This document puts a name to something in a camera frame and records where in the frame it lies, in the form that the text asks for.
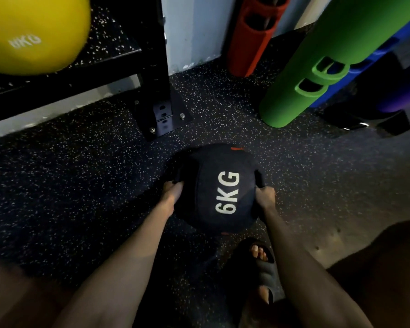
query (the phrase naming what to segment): yellow medicine ball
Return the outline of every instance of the yellow medicine ball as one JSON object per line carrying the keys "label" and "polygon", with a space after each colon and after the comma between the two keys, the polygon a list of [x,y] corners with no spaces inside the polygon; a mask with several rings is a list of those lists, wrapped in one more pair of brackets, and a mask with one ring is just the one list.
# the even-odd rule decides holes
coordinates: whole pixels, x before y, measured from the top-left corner
{"label": "yellow medicine ball", "polygon": [[89,0],[0,0],[0,73],[65,68],[85,45],[90,26]]}

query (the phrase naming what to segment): forearm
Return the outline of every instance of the forearm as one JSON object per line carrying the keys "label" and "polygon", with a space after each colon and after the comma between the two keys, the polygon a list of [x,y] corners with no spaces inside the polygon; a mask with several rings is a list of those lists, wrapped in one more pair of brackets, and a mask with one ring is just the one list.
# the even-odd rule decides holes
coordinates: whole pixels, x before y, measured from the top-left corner
{"label": "forearm", "polygon": [[160,202],[79,288],[55,328],[131,327],[173,204]]}
{"label": "forearm", "polygon": [[372,327],[359,306],[288,231],[275,207],[264,210],[284,292],[305,327]]}

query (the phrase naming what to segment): green tube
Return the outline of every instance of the green tube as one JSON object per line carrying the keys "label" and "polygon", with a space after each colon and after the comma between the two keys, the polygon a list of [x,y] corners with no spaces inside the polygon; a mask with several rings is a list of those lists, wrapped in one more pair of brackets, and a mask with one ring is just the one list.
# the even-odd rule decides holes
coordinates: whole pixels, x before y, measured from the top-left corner
{"label": "green tube", "polygon": [[286,126],[410,21],[410,0],[332,0],[260,103],[262,120]]}

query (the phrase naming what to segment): gym floor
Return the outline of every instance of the gym floor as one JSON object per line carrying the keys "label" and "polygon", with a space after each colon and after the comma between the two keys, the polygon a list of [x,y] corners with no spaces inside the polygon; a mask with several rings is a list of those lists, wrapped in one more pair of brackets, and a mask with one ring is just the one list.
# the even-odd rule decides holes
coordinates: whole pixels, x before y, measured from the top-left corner
{"label": "gym floor", "polygon": [[[345,132],[312,110],[285,128],[259,119],[255,92],[303,36],[274,39],[246,79],[219,60],[172,76],[195,120],[153,142],[138,131],[127,94],[0,138],[0,260],[78,286],[156,203],[172,156],[209,143],[235,143],[257,157],[281,215],[326,267],[410,220],[410,131]],[[135,326],[233,327],[220,271],[246,237],[267,240],[263,223],[209,238],[172,217]]]}

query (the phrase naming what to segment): metal rack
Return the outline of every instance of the metal rack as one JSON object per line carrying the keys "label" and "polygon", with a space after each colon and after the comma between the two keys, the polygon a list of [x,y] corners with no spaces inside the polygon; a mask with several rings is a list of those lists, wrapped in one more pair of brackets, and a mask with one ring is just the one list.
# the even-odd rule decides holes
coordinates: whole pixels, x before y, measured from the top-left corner
{"label": "metal rack", "polygon": [[148,140],[192,120],[171,87],[161,0],[91,0],[92,23],[77,59],[58,72],[0,74],[0,120],[138,74],[141,88],[127,93]]}

